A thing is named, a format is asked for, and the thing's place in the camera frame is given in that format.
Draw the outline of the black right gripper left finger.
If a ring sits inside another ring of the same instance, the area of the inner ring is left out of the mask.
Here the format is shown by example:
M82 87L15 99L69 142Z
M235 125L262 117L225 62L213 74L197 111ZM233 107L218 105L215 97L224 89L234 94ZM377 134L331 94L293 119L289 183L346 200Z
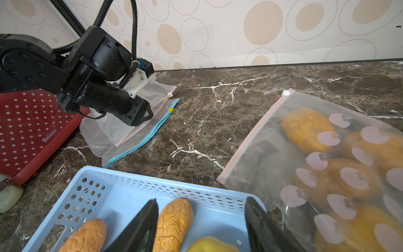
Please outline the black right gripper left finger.
M157 231L158 204L149 200L106 252L152 252Z

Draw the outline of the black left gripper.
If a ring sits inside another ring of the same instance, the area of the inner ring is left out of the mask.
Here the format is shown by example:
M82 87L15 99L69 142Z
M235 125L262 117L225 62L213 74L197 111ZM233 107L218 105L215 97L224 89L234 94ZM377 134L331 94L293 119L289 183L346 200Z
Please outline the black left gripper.
M57 95L58 107L70 113L92 108L99 118L126 115L128 122L136 96L132 99L122 87L139 65L135 60L106 31L90 26L62 64L70 76Z

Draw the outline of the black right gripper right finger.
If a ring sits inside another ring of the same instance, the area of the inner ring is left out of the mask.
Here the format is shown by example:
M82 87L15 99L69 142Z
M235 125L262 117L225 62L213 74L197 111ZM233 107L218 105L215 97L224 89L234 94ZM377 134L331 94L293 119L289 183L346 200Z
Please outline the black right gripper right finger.
M252 252L300 252L253 197L247 197L245 220Z

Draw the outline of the clear pink zipper bag spare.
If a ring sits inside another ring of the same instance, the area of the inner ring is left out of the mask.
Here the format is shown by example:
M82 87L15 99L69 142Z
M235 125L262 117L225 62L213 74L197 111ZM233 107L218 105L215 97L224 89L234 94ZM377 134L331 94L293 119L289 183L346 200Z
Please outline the clear pink zipper bag spare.
M96 110L91 109L87 117L80 124L80 133L83 136L91 152L99 157L113 146L118 147L138 130L138 127L151 120L159 109L172 96L177 86L166 85L158 82L147 84L136 96L134 111L129 112L131 117L126 122L127 116L120 117L107 113L104 117Z

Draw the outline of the clear pink zipper bag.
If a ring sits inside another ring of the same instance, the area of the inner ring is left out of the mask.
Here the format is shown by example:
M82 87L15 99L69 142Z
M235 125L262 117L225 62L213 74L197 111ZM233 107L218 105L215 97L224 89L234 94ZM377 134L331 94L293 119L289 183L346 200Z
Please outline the clear pink zipper bag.
M331 147L309 155L282 129L289 113L313 109L335 132ZM400 252L403 249L403 133L356 111L292 89L254 126L218 177L279 209L307 251Z

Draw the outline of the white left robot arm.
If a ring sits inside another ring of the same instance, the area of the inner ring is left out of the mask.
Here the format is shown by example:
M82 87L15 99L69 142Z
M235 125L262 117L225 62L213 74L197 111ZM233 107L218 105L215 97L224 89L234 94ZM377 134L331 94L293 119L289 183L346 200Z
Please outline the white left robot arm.
M139 126L154 115L139 91L155 78L151 62L100 27L89 27L67 56L29 35L1 35L1 93L43 89L65 112L87 107Z

